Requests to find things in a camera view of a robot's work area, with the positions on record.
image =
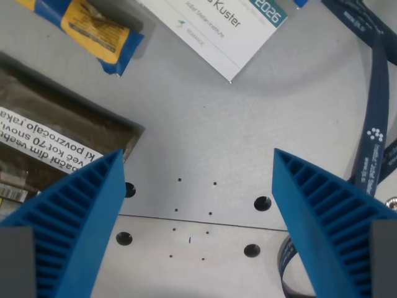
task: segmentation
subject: small drilled hole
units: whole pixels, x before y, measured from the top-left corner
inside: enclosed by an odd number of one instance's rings
[[[244,249],[244,254],[248,258],[255,258],[256,256],[259,256],[260,253],[261,253],[261,248],[256,244],[247,245]]]
[[[254,207],[258,211],[267,211],[272,205],[272,200],[269,197],[258,197],[254,202]]]
[[[123,246],[130,245],[132,242],[132,236],[127,232],[120,232],[116,236],[116,241],[118,244]]]
[[[125,190],[125,197],[133,197],[136,194],[136,188],[132,183],[126,182]]]
[[[397,210],[397,197],[392,197],[386,201],[387,208]]]

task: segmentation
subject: dark blue lanyard strap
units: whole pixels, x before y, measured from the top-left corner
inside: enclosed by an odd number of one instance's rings
[[[357,152],[355,185],[374,196],[385,151],[389,116],[389,72],[380,38],[372,48],[372,75],[364,127]]]
[[[376,32],[373,31],[372,26],[366,24],[366,21],[362,18],[362,13],[365,12],[378,29],[383,32],[380,38],[385,48],[388,61],[397,65],[397,35],[382,22],[378,16],[368,9],[362,1],[322,0],[322,2],[347,28],[353,31],[359,39],[365,42],[370,48],[373,48]],[[346,3],[355,6],[356,11],[348,9],[343,5]]]
[[[387,61],[397,65],[397,37],[362,1],[323,0],[351,31],[372,47],[372,74],[364,127],[357,152],[357,166],[349,179],[368,195],[397,168],[397,140],[385,150],[388,125],[389,76]],[[286,298],[314,298],[292,292],[283,281],[285,268],[297,254],[288,238],[281,248],[279,273]]]

